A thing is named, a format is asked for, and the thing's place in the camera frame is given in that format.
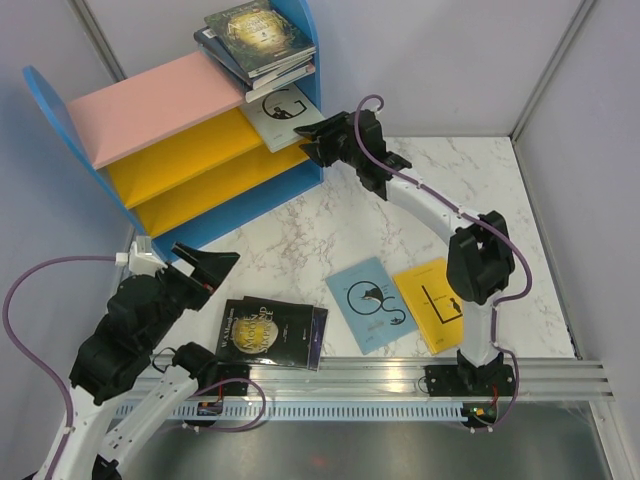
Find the grey letter G book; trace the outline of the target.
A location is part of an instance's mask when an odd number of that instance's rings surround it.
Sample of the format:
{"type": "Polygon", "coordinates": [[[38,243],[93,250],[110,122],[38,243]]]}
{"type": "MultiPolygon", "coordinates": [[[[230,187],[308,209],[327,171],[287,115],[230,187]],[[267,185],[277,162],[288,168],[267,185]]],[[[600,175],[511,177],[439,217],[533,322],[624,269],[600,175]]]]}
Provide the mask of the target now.
{"type": "Polygon", "coordinates": [[[295,85],[273,91],[240,107],[241,112],[271,153],[300,141],[294,129],[325,119],[320,110],[295,85]]]}

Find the teal ocean cover book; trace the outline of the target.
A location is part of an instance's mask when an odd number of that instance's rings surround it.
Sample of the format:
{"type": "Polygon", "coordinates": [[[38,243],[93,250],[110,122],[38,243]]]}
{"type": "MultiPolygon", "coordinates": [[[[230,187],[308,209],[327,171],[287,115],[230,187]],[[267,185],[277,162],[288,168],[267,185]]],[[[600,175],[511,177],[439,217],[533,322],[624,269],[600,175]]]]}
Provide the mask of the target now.
{"type": "Polygon", "coordinates": [[[273,85],[273,86],[263,86],[263,87],[260,87],[260,88],[258,88],[256,90],[251,90],[251,91],[249,91],[249,92],[247,92],[245,94],[245,97],[244,97],[245,102],[246,103],[251,103],[251,102],[254,102],[256,100],[262,99],[263,97],[266,97],[267,95],[272,94],[272,93],[274,93],[276,91],[287,89],[287,88],[292,87],[293,85],[297,85],[299,82],[305,81],[310,77],[312,77],[312,76],[310,76],[310,75],[301,76],[301,77],[296,78],[294,80],[286,81],[282,85],[278,84],[278,85],[273,85]]]}

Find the black Moon and Sixpence book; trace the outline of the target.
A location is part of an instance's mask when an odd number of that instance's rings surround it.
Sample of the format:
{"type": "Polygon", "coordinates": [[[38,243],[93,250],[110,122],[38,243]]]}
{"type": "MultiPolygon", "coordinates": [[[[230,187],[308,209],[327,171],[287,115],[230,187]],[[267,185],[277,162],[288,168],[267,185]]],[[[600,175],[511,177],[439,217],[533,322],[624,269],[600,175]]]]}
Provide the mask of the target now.
{"type": "Polygon", "coordinates": [[[267,300],[226,302],[215,355],[232,364],[308,366],[314,307],[267,300]]]}

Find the green Alice Wonderland book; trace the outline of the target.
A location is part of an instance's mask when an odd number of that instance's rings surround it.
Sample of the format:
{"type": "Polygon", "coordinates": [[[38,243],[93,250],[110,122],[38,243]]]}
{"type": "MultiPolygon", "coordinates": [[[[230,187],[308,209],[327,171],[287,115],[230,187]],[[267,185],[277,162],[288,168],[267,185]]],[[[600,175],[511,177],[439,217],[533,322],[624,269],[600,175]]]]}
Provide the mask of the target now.
{"type": "Polygon", "coordinates": [[[247,2],[208,15],[204,22],[250,78],[316,52],[309,36],[269,1],[247,2]]]}

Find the navy blue hardcover book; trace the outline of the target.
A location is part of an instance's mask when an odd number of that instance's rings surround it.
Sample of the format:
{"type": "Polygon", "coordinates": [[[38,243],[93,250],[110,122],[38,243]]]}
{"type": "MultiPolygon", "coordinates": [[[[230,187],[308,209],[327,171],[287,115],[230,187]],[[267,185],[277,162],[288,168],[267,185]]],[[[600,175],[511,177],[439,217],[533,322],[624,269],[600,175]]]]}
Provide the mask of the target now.
{"type": "Polygon", "coordinates": [[[210,28],[204,27],[193,34],[198,46],[209,56],[215,59],[220,65],[226,68],[234,77],[240,80],[248,89],[255,90],[268,84],[282,81],[288,74],[297,75],[310,74],[315,72],[315,65],[312,57],[301,57],[294,60],[285,60],[275,67],[268,67],[263,73],[251,77],[240,64],[232,57],[228,50],[217,39],[210,28]]]}

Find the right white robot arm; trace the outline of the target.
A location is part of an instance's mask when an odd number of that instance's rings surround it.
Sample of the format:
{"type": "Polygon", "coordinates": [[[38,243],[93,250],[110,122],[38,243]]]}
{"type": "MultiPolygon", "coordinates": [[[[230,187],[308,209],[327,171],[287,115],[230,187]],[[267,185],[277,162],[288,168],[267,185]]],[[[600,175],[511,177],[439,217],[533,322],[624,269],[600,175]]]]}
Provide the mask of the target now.
{"type": "Polygon", "coordinates": [[[516,372],[495,344],[497,303],[515,270],[504,217],[496,211],[463,214],[444,195],[425,191],[412,164],[388,150],[370,110],[340,112],[294,131],[316,165],[328,168],[342,161],[351,166],[366,190],[411,214],[446,244],[446,280],[460,299],[464,334],[455,364],[425,371],[430,394],[513,395],[516,372]]]}

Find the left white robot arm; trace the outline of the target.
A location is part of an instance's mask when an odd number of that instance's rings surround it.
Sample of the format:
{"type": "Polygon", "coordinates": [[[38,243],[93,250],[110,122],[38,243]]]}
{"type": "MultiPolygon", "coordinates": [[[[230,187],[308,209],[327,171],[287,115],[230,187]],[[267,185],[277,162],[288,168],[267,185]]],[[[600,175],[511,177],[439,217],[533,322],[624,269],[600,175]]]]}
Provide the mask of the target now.
{"type": "Polygon", "coordinates": [[[121,479],[173,410],[194,394],[211,393],[219,361],[205,347],[179,347],[156,386],[116,427],[110,425],[151,355],[187,310],[198,311],[232,271],[236,252],[204,252],[180,242],[172,251],[193,266],[186,275],[135,244],[132,274],[108,300],[94,333],[79,347],[64,388],[65,418],[36,479],[121,479]]]}

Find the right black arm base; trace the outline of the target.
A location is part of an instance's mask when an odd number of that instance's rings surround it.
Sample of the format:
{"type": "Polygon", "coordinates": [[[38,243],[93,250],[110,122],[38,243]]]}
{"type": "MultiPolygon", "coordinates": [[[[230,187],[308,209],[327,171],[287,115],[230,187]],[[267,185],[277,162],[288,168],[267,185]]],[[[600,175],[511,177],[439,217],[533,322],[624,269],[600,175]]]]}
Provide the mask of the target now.
{"type": "Polygon", "coordinates": [[[503,353],[476,367],[457,351],[454,363],[426,366],[425,379],[433,397],[505,397],[516,390],[513,367],[504,363],[503,353]]]}

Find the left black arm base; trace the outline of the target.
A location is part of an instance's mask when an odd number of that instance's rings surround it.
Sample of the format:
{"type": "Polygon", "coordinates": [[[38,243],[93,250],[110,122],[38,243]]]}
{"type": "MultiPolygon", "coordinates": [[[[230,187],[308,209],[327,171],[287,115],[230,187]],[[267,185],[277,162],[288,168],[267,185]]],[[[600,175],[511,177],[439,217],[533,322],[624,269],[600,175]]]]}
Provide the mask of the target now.
{"type": "Polygon", "coordinates": [[[224,399],[247,393],[251,371],[249,365],[223,361],[195,342],[178,348],[166,347],[166,350],[172,353],[170,361],[166,365],[157,363],[164,352],[162,350],[152,357],[151,367],[163,375],[180,372],[189,380],[194,380],[197,385],[195,396],[216,395],[224,399]]]}

